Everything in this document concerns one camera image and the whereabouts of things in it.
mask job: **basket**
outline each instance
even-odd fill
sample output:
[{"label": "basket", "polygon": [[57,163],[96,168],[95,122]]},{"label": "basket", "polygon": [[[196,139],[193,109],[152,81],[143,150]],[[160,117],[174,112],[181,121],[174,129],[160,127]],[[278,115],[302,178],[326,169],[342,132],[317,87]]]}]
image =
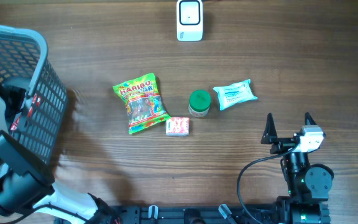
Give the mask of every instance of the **basket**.
[{"label": "basket", "polygon": [[68,98],[47,55],[47,43],[38,32],[0,26],[0,82],[26,90],[8,130],[49,164]]}]

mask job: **candy bag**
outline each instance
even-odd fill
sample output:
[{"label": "candy bag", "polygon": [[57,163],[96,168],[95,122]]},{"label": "candy bag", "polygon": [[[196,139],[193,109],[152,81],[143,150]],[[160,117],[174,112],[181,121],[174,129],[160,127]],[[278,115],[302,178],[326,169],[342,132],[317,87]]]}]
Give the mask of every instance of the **candy bag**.
[{"label": "candy bag", "polygon": [[214,87],[216,93],[218,93],[220,110],[224,110],[236,103],[243,103],[249,100],[257,100],[251,92],[249,84],[251,80],[244,80],[242,82],[233,83],[229,86],[217,86]]},{"label": "candy bag", "polygon": [[154,73],[113,86],[124,101],[129,117],[129,134],[170,118],[162,106]]}]

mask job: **small candy box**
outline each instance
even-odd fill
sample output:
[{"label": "small candy box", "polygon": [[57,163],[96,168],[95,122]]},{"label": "small candy box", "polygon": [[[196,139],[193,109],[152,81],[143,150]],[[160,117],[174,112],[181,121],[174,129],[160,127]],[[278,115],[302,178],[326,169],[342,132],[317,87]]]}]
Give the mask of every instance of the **small candy box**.
[{"label": "small candy box", "polygon": [[167,120],[167,136],[189,135],[189,118],[170,118]]}]

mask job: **wood grain surface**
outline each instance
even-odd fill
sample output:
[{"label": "wood grain surface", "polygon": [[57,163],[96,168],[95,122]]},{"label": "wood grain surface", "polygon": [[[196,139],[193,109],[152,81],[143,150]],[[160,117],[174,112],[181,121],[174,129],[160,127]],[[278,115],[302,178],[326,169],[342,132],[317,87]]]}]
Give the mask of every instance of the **wood grain surface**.
[{"label": "wood grain surface", "polygon": [[[260,144],[267,114],[286,137],[309,111],[327,134],[310,162],[336,175],[332,223],[358,223],[358,2],[206,2],[204,38],[188,43],[176,40],[175,4],[0,6],[0,24],[46,38],[68,88],[56,179],[111,205],[238,205],[239,171],[269,154]],[[207,117],[191,118],[188,137],[167,137],[164,124],[128,134],[112,86],[150,72],[172,116],[189,116],[194,90],[213,97]],[[259,99],[219,111],[212,88],[248,78]],[[247,203],[287,195],[279,160],[252,167],[241,188]],[[51,220],[35,214],[22,223]]]}]

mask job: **black cable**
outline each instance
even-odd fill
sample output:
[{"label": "black cable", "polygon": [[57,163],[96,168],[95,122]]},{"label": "black cable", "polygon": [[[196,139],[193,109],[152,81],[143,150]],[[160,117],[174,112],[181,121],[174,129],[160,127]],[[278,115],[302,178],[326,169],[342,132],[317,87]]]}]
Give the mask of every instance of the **black cable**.
[{"label": "black cable", "polygon": [[242,174],[252,165],[258,163],[258,162],[263,162],[263,161],[267,161],[269,159],[276,159],[276,158],[279,158],[279,157],[282,157],[282,156],[285,156],[285,155],[288,155],[289,153],[293,152],[294,150],[296,149],[296,146],[293,147],[292,149],[288,150],[287,152],[284,152],[284,153],[281,153],[281,154],[278,154],[278,155],[274,155],[274,156],[268,156],[268,157],[265,157],[265,158],[261,158],[261,159],[257,159],[253,162],[250,162],[248,165],[246,165],[244,168],[242,168],[240,174],[239,174],[239,177],[237,179],[237,196],[239,197],[239,201],[240,201],[240,204],[242,206],[242,208],[244,209],[244,211],[246,212],[246,214],[253,220],[255,220],[255,222],[259,223],[259,224],[263,224],[262,222],[260,222],[259,220],[257,220],[254,216],[251,215],[251,213],[248,211],[248,209],[246,208],[246,205],[244,204],[244,202],[242,201],[242,198],[241,198],[241,193],[240,193],[240,181],[241,181],[241,177],[242,177]]},{"label": "black cable", "polygon": [[62,208],[59,208],[59,207],[56,207],[56,206],[54,206],[54,205],[49,205],[49,204],[48,204],[48,205],[38,206],[37,208],[32,209],[28,214],[23,215],[23,216],[21,216],[21,217],[18,218],[18,219],[15,219],[15,220],[13,220],[13,221],[6,222],[6,223],[0,223],[0,224],[16,224],[16,223],[22,221],[23,219],[27,218],[29,215],[33,214],[34,212],[36,212],[37,210],[39,210],[39,209],[41,209],[41,208],[56,209],[56,210],[58,210],[58,211],[60,211],[60,212],[66,213],[67,215],[71,215],[71,216],[73,216],[73,217],[79,218],[80,220],[83,220],[84,222],[87,222],[87,221],[88,221],[87,219],[85,219],[85,218],[83,218],[83,217],[81,217],[81,216],[79,216],[79,215],[77,215],[77,214],[75,214],[75,213],[72,213],[72,212],[69,212],[69,211],[64,210],[64,209],[62,209]]}]

